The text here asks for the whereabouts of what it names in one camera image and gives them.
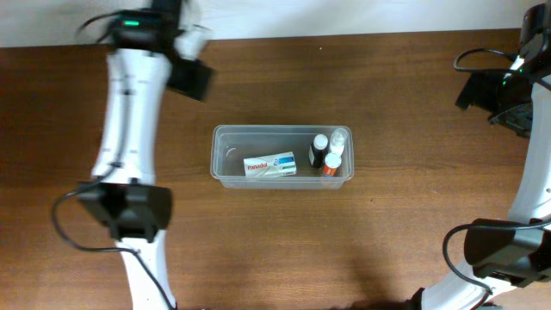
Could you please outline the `clear white dropper bottle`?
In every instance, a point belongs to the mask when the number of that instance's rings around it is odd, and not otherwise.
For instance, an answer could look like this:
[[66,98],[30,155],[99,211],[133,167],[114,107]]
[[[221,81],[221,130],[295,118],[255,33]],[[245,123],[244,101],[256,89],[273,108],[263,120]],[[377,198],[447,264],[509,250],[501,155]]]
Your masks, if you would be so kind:
[[339,157],[342,156],[348,139],[348,131],[343,128],[337,128],[331,135],[329,142],[329,153],[335,153]]

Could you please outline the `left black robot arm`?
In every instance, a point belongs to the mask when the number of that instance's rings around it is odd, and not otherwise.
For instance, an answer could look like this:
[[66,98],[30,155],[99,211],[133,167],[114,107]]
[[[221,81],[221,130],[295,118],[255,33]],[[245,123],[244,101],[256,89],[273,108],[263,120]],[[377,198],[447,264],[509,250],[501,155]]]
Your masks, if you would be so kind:
[[106,227],[134,309],[175,309],[165,258],[172,194],[156,184],[155,143],[166,90],[205,99],[214,72],[199,59],[210,31],[190,1],[153,1],[106,15],[108,104],[91,181],[70,192]]

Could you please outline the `white medicine box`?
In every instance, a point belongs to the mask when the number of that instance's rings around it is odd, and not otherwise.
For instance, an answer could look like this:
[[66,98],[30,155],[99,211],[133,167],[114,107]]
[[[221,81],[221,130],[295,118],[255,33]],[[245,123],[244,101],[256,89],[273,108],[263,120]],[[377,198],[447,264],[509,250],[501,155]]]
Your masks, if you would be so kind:
[[297,165],[292,152],[243,160],[246,177],[285,177],[295,175]]

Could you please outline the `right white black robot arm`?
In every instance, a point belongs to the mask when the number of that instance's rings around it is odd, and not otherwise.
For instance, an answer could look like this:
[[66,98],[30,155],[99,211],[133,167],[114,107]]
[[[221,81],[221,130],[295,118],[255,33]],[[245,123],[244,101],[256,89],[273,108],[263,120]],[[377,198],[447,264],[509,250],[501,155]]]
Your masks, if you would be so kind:
[[497,295],[550,280],[550,3],[528,9],[511,66],[469,68],[455,102],[489,112],[488,121],[528,139],[523,176],[505,220],[477,219],[443,239],[450,272],[420,288],[409,309],[486,309]]

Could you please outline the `dark bottle white cap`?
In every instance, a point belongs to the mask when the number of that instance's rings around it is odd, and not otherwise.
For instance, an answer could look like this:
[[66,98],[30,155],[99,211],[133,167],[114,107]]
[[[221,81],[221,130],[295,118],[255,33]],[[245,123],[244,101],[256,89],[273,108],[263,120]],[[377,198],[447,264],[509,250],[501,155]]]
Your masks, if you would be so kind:
[[309,148],[309,162],[313,168],[320,168],[323,164],[325,150],[328,146],[328,138],[324,134],[317,134]]

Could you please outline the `orange tube white cap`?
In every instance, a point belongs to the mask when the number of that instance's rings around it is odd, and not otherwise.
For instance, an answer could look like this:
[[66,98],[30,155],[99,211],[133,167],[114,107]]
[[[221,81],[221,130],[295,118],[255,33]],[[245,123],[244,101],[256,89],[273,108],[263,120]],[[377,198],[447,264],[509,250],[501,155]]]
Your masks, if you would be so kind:
[[335,152],[330,152],[325,156],[324,165],[321,170],[322,184],[326,187],[332,185],[331,179],[337,173],[338,168],[342,163],[341,156]]

